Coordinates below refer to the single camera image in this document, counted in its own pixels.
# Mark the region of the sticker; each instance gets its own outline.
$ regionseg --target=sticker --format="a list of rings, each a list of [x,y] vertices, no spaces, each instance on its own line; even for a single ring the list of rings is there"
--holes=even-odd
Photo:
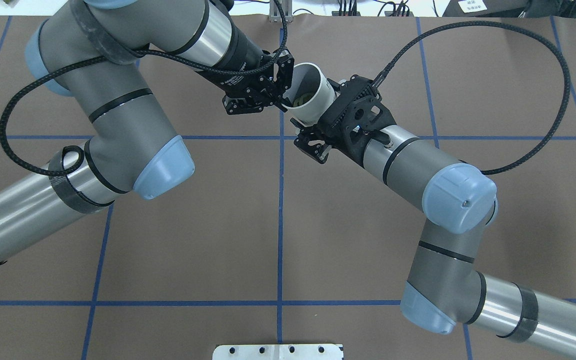
[[[484,0],[462,0],[459,6],[464,13],[482,12],[488,9]]]

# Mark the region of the white label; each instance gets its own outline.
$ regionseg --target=white label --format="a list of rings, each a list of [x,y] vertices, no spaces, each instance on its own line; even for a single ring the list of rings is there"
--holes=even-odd
[[[459,6],[464,13],[482,12],[488,9],[484,0],[462,0]]]

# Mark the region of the white mounting plate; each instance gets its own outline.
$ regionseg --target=white mounting plate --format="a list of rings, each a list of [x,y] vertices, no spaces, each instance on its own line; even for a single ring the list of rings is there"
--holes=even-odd
[[[212,360],[344,360],[344,346],[342,344],[220,345],[214,349]]]

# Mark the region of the white bracket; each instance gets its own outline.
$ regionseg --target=white bracket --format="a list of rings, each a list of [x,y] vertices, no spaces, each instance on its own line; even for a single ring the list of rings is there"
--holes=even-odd
[[[344,360],[342,344],[220,345],[212,360]]]
[[[280,0],[281,8],[286,16],[286,22],[293,22],[293,0]],[[279,16],[279,9],[273,0],[270,0],[270,22],[281,23],[282,18]]]

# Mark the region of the blue joint cap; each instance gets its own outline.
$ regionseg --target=blue joint cap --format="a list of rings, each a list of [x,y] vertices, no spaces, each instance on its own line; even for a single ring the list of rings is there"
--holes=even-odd
[[[459,162],[432,176],[421,205],[428,220],[453,234],[463,234],[484,219],[496,196],[493,180],[475,166]]]
[[[181,136],[173,137],[148,162],[133,189],[151,200],[185,182],[195,172],[195,163]]]
[[[448,335],[457,325],[457,322],[433,305],[408,281],[406,281],[400,309],[411,323],[432,333]]]
[[[39,28],[37,28],[37,31],[32,34],[28,40],[28,43],[25,45],[25,51],[23,51],[23,55],[25,56],[25,64],[28,66],[32,76],[34,76],[34,78],[37,80],[48,75],[48,69],[44,64],[41,52],[39,51],[39,33],[41,33],[46,21],[42,22],[41,25],[39,25]],[[59,82],[55,81],[55,79],[46,82],[44,85],[46,88],[50,89],[51,92],[54,92],[57,95],[73,96],[73,93],[60,85]]]
[[[97,9],[110,10],[127,7],[130,4],[136,3],[137,0],[84,0],[84,2]]]

